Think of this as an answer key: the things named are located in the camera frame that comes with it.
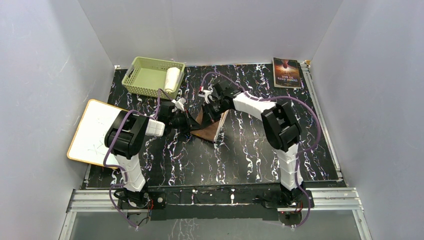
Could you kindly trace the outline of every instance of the whiteboard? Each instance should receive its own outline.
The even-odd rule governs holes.
[[[121,110],[95,99],[89,100],[67,151],[67,157],[103,166],[103,159],[108,151],[105,146],[105,135]],[[112,154],[109,154],[106,163],[118,165],[118,161]]]

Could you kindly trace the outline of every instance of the plastic basket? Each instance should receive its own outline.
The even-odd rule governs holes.
[[[184,68],[186,65],[182,62],[165,61],[146,57],[136,57],[132,61],[131,67],[126,71],[122,79],[122,85],[132,94],[139,94],[151,97],[158,96],[158,89],[165,87],[167,70],[177,67],[181,70],[175,89],[168,93],[172,98],[176,98],[178,89],[184,77]],[[163,92],[160,93],[161,99],[168,99]]]

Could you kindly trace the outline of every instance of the white wall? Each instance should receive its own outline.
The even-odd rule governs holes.
[[[80,0],[114,65],[311,59],[342,0]]]
[[[3,0],[0,76],[0,238],[56,240],[87,167],[66,152],[112,63],[77,0]]]
[[[376,240],[424,234],[423,13],[422,0],[345,0],[311,64]]]

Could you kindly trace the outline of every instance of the marble tabletop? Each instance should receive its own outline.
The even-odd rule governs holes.
[[[121,83],[126,71],[116,70],[107,103],[152,114],[155,111],[156,98],[128,93]],[[203,76],[208,72],[227,75],[256,97],[292,96],[315,110],[302,73],[302,88],[292,89],[274,87],[272,64],[188,66],[185,68],[177,98],[187,100],[185,107],[194,117],[202,104],[201,97],[197,97],[197,90]],[[219,76],[210,76],[206,82],[211,88],[221,79]],[[293,102],[291,106],[302,127],[299,149],[305,149],[315,141],[317,128],[312,116],[303,106]],[[149,186],[279,182],[277,155],[266,140],[262,122],[247,113],[231,110],[216,143],[175,130],[164,137],[146,136],[144,141],[139,158]],[[300,171],[305,181],[338,179],[324,137],[314,152],[300,156],[300,162]],[[108,188],[121,178],[116,170],[92,165],[84,187]]]

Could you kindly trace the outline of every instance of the paper towel roll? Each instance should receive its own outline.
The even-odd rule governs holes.
[[[181,70],[178,67],[168,68],[166,71],[165,87],[163,90],[167,93],[172,93],[177,85],[178,77]]]

